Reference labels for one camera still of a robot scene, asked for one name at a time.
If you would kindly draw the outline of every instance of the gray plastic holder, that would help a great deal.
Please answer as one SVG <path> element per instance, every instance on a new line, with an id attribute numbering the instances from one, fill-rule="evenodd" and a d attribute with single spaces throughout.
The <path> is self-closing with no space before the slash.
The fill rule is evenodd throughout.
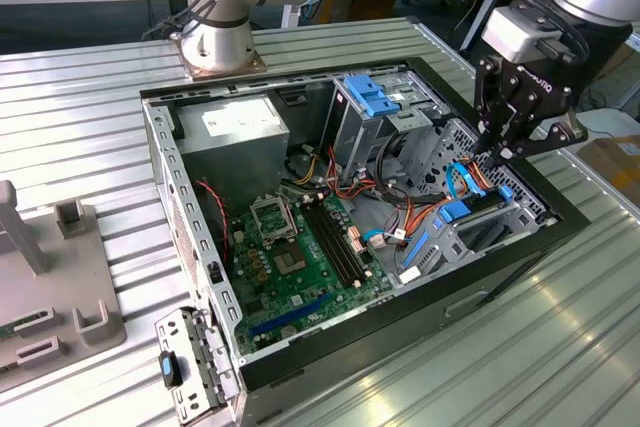
<path id="1" fill-rule="evenodd" d="M 23 221 L 16 205 L 0 181 L 0 392 L 126 338 L 93 207 Z"/>

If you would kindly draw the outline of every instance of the open computer chassis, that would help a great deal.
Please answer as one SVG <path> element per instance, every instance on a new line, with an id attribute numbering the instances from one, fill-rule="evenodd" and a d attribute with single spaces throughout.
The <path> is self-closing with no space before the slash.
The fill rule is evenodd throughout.
<path id="1" fill-rule="evenodd" d="M 332 82 L 352 74 L 402 71 L 417 76 L 424 91 L 454 112 L 465 131 L 477 133 L 476 111 L 419 58 L 345 66 L 331 72 L 267 73 L 142 93 L 155 182 L 195 305 L 156 326 L 165 383 L 172 389 L 182 424 L 217 425 L 219 417 L 220 421 L 260 425 L 336 388 L 345 379 L 490 302 L 588 225 L 580 211 L 529 162 L 514 160 L 508 166 L 509 177 L 533 193 L 532 198 L 544 210 L 541 217 L 551 219 L 544 228 L 430 282 L 406 288 L 402 295 L 390 295 L 374 308 L 314 329 L 313 335 L 298 336 L 285 348 L 264 349 L 253 357 L 239 354 L 234 329 L 242 318 L 241 307 L 228 273 L 221 267 L 221 257 L 176 146 L 175 139 L 184 133 L 173 113 L 214 99 L 268 89 Z M 469 144 L 464 148 L 469 149 L 471 142 L 464 142 Z M 188 340 L 184 332 L 174 336 L 179 328 L 189 333 Z M 189 378 L 172 379 L 172 366 L 182 365 L 184 371 L 185 363 L 192 369 Z M 193 375 L 194 368 L 200 368 L 201 373 L 203 369 L 217 372 L 211 378 L 213 385 L 205 382 L 203 386 L 202 377 Z"/>

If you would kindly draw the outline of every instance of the motherboard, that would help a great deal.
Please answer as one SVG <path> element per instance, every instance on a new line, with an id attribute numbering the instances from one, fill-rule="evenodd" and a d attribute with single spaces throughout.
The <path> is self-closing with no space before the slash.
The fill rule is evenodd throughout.
<path id="1" fill-rule="evenodd" d="M 391 290 L 340 199 L 289 204 L 273 197 L 256 204 L 230 222 L 231 283 L 243 311 L 236 328 L 242 354 L 382 299 Z"/>

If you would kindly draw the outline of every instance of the ram slot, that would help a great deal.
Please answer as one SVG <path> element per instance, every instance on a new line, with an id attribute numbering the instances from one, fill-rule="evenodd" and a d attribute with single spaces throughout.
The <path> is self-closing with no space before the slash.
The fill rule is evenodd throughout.
<path id="1" fill-rule="evenodd" d="M 355 253 L 347 245 L 325 208 L 321 204 L 312 204 L 301 210 L 342 286 L 347 289 L 356 280 L 364 281 L 365 276 Z"/>

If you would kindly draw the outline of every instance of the aluminum extrusion table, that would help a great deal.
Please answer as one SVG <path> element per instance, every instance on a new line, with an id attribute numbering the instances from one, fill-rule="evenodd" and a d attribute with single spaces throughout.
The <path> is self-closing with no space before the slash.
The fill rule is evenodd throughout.
<path id="1" fill-rule="evenodd" d="M 473 70 L 402 19 L 256 34 L 270 69 L 422 56 L 463 97 Z M 95 206 L 128 338 L 0 394 L 3 425 L 177 426 L 153 323 L 188 301 L 138 91 L 186 82 L 168 42 L 0 57 L 0 177 L 34 215 Z M 640 227 L 564 155 L 535 166 L 593 224 L 503 296 L 275 419 L 293 426 L 637 425 Z"/>

